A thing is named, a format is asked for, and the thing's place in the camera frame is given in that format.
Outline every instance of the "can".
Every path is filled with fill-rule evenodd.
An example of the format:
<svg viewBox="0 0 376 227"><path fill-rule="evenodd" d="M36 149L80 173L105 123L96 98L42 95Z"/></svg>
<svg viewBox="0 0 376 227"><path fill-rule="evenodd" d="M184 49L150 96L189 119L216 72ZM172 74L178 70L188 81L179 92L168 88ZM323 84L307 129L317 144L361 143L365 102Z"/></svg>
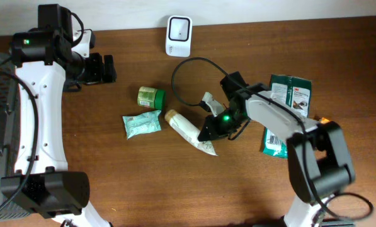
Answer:
<svg viewBox="0 0 376 227"><path fill-rule="evenodd" d="M162 110L165 106L165 96L164 90L142 86L137 95L137 104L142 107Z"/></svg>

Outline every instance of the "wood grain surface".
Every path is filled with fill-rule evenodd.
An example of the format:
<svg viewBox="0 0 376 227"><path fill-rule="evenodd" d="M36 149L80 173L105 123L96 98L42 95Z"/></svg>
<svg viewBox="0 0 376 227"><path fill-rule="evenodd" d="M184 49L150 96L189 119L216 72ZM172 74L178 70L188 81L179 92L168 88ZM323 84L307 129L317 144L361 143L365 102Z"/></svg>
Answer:
<svg viewBox="0 0 376 227"><path fill-rule="evenodd" d="M236 141L215 141L218 157L189 145L164 113L161 132L126 140L122 116L150 111L137 105L140 86L166 90L167 110L198 128L207 114L172 94L171 74L183 59L166 55L165 33L96 32L93 52L114 56L118 80L63 95L69 170L88 174L91 202L114 226L225 226L283 216L294 197L287 161L259 151L264 127L256 122ZM0 52L7 52L9 41L0 37ZM268 83L272 73L312 80L310 117L327 117L343 128L357 177L346 190L375 205L375 214L358 226L376 226L376 17L194 26L191 57L197 56L239 71L249 84ZM190 62L176 85L189 102L209 91L227 105L222 77L205 62ZM367 210L345 198L332 208L347 215ZM34 214L0 226L58 223Z"/></svg>

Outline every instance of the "crumpled teal packet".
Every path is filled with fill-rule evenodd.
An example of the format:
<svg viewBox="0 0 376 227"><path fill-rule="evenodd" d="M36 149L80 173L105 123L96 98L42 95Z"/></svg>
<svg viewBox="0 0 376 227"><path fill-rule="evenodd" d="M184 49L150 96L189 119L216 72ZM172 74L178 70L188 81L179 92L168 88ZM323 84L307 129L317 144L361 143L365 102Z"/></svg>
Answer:
<svg viewBox="0 0 376 227"><path fill-rule="evenodd" d="M122 117L125 123L127 139L139 134L161 131L160 122L158 121L160 113L161 110L155 110L134 117Z"/></svg>

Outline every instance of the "black cable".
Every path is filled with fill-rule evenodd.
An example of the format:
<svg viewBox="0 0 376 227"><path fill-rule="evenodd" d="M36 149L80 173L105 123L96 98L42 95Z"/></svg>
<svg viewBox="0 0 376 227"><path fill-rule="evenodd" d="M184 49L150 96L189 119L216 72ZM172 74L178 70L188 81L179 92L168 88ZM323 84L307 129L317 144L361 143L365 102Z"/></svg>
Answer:
<svg viewBox="0 0 376 227"><path fill-rule="evenodd" d="M80 18L78 17L77 14L75 14L75 13L70 13L70 14L73 15L73 16L75 17L75 19L77 20L77 22L79 22L80 27L81 27L81 35L80 35L80 37L79 37L78 39L76 39L76 41L74 41L74 42L72 43L72 47L75 47L75 46L77 46L77 45L81 42L81 40L83 39L83 35L84 35L84 24L83 24L83 22L80 20Z"/></svg>
<svg viewBox="0 0 376 227"><path fill-rule="evenodd" d="M251 122L251 119L248 119L248 120L246 121L246 123L244 124L244 126L241 127L241 130L240 130L240 131L239 131L239 132L238 132L233 138L231 138L232 134L229 134L229 135L228 135L228 140L233 141L233 140L237 139L238 136L241 135L241 133L245 130L246 126L249 125L250 122Z"/></svg>
<svg viewBox="0 0 376 227"><path fill-rule="evenodd" d="M211 65L213 65L214 67L216 67L218 70L220 70L224 75L228 76L228 73L225 72L220 66L216 65L216 63L210 61L209 59L206 59L204 57L192 57L192 58L189 58L187 60L183 60L181 63L179 63L176 68L174 69L174 72L173 72L173 77L171 78L171 87L173 89L173 92L174 92L174 95L175 97L183 104L185 105L188 105L190 107L197 107L199 106L200 103L197 103L197 104L191 104L191 103L187 103L185 102L175 91L175 83L174 83L174 79L175 79L175 75L176 75L176 72L178 71L178 69L183 65L185 64L186 62L188 61L195 61L195 60L202 60L202 61L206 61L208 63L210 63Z"/></svg>
<svg viewBox="0 0 376 227"><path fill-rule="evenodd" d="M37 142L38 142L38 109L37 109L37 103L35 101L35 97L33 96L31 90L29 89L29 87L20 78L18 78L15 75L12 75L10 73L6 73L4 71L0 71L0 75L7 76L7 77L13 79L14 81L16 81L18 84L20 84L25 89L25 91L27 92L28 96L30 97L30 100L31 100L31 103L32 103L32 108L33 108L33 111L34 111L34 124L35 124L35 126L34 126L33 141L32 141L32 149L31 149L31 158L29 159L30 163L28 164L28 168L26 170L25 177L24 177L22 183L20 184L20 186L18 186L18 188L14 191L13 195L11 195L6 201L4 201L0 205L0 211L2 211L21 192L21 190L23 190L24 186L26 185L26 183L28 181L28 178L31 175L32 167L33 167L34 161L35 161L35 154L37 153Z"/></svg>
<svg viewBox="0 0 376 227"><path fill-rule="evenodd" d="M212 65L214 65L217 69L219 69L220 71L222 71L225 76L227 76L229 78L229 80L231 80L234 84L236 84L238 87L244 89L245 91L249 92L250 94L252 95L256 95L264 100L266 100L267 102L269 102L269 104L274 104L276 105L277 107L283 109L284 111L286 111L288 114L290 114L300 125L301 127L301 130L302 130L302 134L303 134L303 140L302 140L302 161L304 162L304 171L305 171L305 177L306 177L306 180L307 180L307 183L309 184L310 186L310 189L311 189L311 192L312 192L312 195L315 197L315 200L317 201L317 203L321 206L321 209L325 212L327 212L328 214L330 214L332 217L336 218L336 219L342 219L342 220L347 220L347 221L360 221L360 220L363 220L363 219L366 219L368 217L371 216L371 214L373 213L373 210L374 210L374 206L373 204L365 197L363 197L362 195L359 195L359 194L356 194L356 193L352 193L352 192L338 192L335 194L335 196L333 198L330 198L330 200L328 201L331 201L333 200L335 197L339 197L339 196L344 196L344 195L347 195L347 196L354 196L354 197L357 197L359 199L361 199L362 201L366 202L368 207L369 207L369 212L366 213L364 216L360 216L360 217L355 217L355 218L350 218L350 217L346 217L346 216L340 216L338 214L336 214L335 212L333 212L332 210L330 210L328 208L328 206L323 203L323 201L321 200L321 198L319 197L318 193L317 193L317 190L315 188L315 185L314 185L314 182L310 179L310 176L309 176L309 171L308 171L308 165L307 165L307 152L306 152L306 143L307 143L307 131L305 130L305 125L304 123L302 122L302 120L300 119L300 117L298 117L295 113L293 113L291 110L288 109L288 107L285 107L283 105L280 105L279 103L277 103L276 101L274 101L273 99L271 98L267 98L263 95L260 95L259 93L254 93L253 91L249 90L247 87L243 86L241 83L238 83L238 81L236 81L234 78L230 77L230 75L228 73L226 73L220 66L216 65L216 63L206 59L206 58L203 58L203 57L193 57L191 59L187 59L187 60L184 60L183 62L181 62L177 67L176 69L174 70L174 73L173 73L173 79L174 79L174 76L175 76L175 72L176 70L181 67L181 65L185 62L188 62L188 61L193 61L193 60L203 60L203 61L207 61L209 63L211 63Z"/></svg>

